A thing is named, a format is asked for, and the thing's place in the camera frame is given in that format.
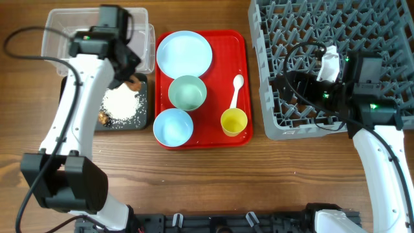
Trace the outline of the orange carrot piece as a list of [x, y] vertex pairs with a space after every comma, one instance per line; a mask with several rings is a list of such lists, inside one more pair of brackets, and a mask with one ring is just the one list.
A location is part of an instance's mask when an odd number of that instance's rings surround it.
[[141, 87], [142, 87], [141, 81], [134, 75], [130, 76], [130, 78], [124, 83], [132, 91], [139, 91], [141, 90]]

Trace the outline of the white rice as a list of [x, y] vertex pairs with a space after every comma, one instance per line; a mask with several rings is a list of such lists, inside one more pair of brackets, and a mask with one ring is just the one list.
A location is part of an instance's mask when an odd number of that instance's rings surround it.
[[100, 111], [111, 118], [111, 124], [126, 125], [138, 120], [137, 113], [145, 113], [147, 97], [140, 91], [132, 91], [126, 84], [116, 89], [107, 89], [104, 93]]

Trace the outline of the brown food scrap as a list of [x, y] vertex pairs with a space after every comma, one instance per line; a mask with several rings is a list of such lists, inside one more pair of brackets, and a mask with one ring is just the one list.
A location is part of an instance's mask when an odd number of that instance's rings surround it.
[[104, 111], [98, 113], [98, 121], [103, 126], [108, 126], [111, 123], [111, 118]]

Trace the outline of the green bowl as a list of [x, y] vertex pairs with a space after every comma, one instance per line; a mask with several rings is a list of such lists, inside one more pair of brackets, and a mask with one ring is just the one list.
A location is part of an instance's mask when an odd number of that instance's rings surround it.
[[206, 97], [206, 85], [196, 76], [180, 76], [172, 81], [168, 89], [171, 104], [184, 111], [198, 109], [203, 105]]

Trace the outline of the yellow plastic cup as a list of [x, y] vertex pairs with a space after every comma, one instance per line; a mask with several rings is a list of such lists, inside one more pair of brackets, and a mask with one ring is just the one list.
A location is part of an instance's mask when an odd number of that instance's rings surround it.
[[227, 109], [221, 115], [221, 126], [225, 135], [235, 137], [242, 132], [248, 124], [246, 113], [239, 108]]

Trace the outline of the small light blue bowl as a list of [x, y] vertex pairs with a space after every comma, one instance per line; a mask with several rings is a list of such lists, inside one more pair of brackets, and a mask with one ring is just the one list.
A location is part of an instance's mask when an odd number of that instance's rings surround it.
[[175, 148], [193, 135], [193, 120], [184, 110], [171, 108], [161, 112], [154, 121], [153, 134], [163, 146]]

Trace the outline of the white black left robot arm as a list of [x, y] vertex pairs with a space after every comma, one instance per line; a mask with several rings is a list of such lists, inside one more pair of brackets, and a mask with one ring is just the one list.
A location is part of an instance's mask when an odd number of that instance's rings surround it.
[[133, 209], [108, 191], [106, 174], [92, 161], [93, 135], [104, 93], [128, 82], [140, 58], [129, 48], [131, 14], [100, 7], [98, 24], [71, 39], [67, 81], [51, 129], [21, 172], [28, 195], [43, 208], [70, 213], [108, 232], [137, 232]]

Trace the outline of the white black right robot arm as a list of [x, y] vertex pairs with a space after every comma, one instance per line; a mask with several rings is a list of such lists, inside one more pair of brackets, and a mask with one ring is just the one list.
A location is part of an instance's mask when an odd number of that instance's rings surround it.
[[413, 231], [413, 182], [404, 152], [400, 109], [382, 98], [382, 57], [349, 51], [343, 68], [322, 44], [315, 52], [317, 75], [290, 71], [291, 55], [283, 60], [283, 97], [336, 116], [347, 125], [349, 138], [362, 161], [373, 209], [375, 232]]

